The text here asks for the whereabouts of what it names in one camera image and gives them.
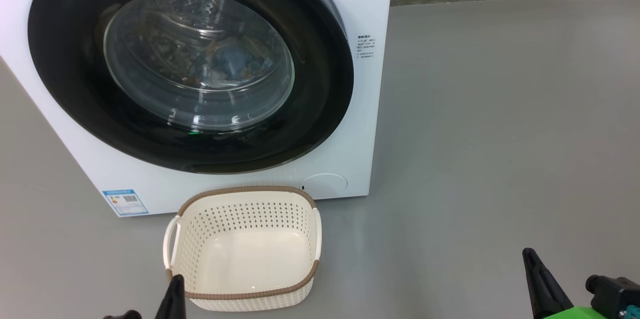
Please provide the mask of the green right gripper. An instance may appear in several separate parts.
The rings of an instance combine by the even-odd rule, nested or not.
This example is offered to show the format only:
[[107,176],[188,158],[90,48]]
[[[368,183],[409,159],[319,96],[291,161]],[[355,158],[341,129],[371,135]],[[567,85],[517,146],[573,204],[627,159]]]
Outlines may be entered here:
[[574,306],[551,271],[532,248],[522,250],[534,319],[605,319],[590,306]]

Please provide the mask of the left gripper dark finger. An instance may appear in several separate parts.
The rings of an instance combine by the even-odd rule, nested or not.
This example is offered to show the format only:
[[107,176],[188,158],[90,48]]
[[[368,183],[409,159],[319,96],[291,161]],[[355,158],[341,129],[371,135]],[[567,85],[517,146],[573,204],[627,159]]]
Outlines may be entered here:
[[182,275],[171,278],[155,319],[186,319],[185,278]]

